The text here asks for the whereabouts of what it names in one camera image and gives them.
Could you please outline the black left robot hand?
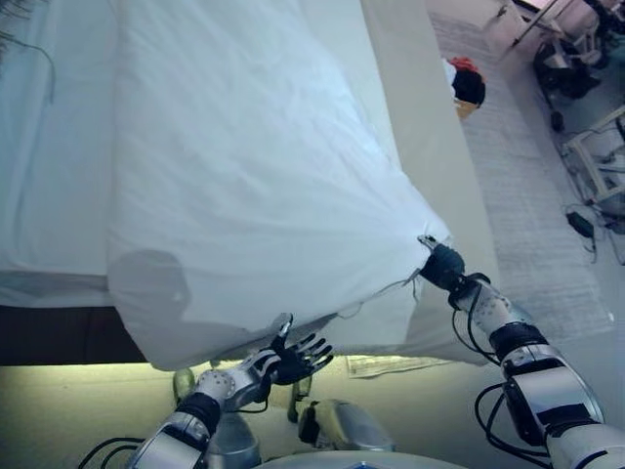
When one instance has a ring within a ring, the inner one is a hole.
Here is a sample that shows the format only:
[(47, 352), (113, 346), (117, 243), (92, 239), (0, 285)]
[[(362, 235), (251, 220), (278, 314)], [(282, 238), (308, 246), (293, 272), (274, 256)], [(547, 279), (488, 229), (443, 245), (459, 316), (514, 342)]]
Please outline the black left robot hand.
[(333, 346), (325, 338), (312, 333), (291, 345), (287, 338), (294, 322), (291, 314), (278, 320), (276, 335), (254, 361), (263, 385), (287, 386), (313, 376), (334, 358)]

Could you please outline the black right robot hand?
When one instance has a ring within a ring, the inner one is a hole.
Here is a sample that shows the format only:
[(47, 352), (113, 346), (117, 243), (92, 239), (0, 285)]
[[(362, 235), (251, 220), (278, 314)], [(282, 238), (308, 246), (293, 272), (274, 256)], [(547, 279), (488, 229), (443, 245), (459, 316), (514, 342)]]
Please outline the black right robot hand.
[(444, 291), (455, 291), (464, 278), (463, 258), (456, 250), (430, 235), (421, 235), (419, 242), (430, 251), (427, 262), (419, 271), (419, 276)]

